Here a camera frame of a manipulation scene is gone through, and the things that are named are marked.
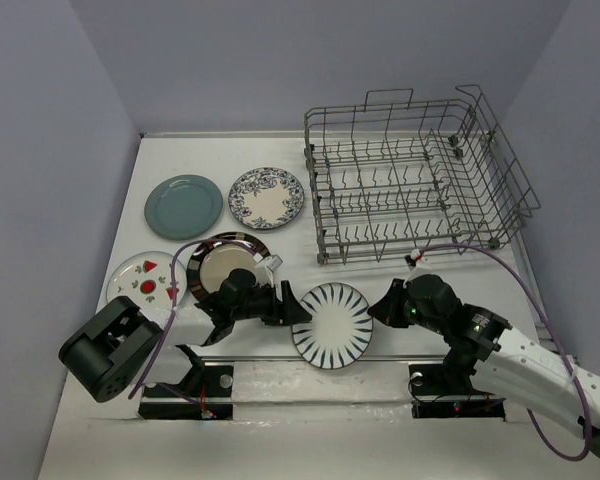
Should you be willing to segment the white blue striped plate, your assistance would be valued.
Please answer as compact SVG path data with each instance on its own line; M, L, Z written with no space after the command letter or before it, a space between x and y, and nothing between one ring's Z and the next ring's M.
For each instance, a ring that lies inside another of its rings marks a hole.
M367 351L374 324L367 312L369 304L357 289L339 282L325 283L306 293L300 303L312 319L292 327L292 340L307 363L339 370Z

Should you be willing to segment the dark rimmed beige plate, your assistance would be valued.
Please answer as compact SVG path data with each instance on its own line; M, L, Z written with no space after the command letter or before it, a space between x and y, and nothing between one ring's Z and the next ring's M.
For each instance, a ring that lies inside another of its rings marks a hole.
M245 232L225 232L215 238L198 245L187 263L188 291L197 301L216 292L234 269L257 276L256 265L271 255L261 240Z

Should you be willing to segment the blue floral plate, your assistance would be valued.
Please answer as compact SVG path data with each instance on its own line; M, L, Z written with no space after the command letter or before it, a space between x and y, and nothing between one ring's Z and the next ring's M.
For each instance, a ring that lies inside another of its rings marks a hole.
M259 167L234 181L228 206L242 225L254 230L273 230L294 220L304 206L304 199L304 188L292 173Z

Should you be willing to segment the watermelon pattern plate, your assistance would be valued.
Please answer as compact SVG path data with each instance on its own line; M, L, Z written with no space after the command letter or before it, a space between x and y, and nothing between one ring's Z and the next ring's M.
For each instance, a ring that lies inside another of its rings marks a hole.
M141 308L169 310L173 296L184 298L186 270L177 261L175 285L171 283L173 255L160 251L136 254L122 262L110 276L106 288L106 301L126 296Z

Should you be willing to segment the teal green plate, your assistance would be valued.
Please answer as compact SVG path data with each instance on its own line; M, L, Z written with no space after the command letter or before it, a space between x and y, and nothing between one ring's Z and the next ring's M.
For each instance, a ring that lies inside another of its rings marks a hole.
M194 239L219 219L224 200L218 186L200 175L164 180L147 197L144 218L149 228L167 240Z

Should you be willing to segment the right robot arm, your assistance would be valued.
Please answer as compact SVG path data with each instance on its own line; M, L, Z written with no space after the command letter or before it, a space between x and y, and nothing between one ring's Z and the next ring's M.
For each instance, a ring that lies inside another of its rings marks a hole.
M564 362L500 315L462 302L439 276L393 280L368 310L391 328L419 326L448 345L442 384L469 386L540 414L571 433L590 438L600 452L600 376Z

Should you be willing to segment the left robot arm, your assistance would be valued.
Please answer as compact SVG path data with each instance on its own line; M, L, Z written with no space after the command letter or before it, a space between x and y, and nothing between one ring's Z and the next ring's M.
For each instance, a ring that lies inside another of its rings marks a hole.
M232 270L218 291L196 304L213 324L203 344L226 338L242 320L258 319L274 327L309 325L312 315L295 298L290 283L283 281L280 287L259 284L245 269ZM118 296L64 342L58 358L96 402L104 403L131 384L166 338L166 328L143 315L129 297Z

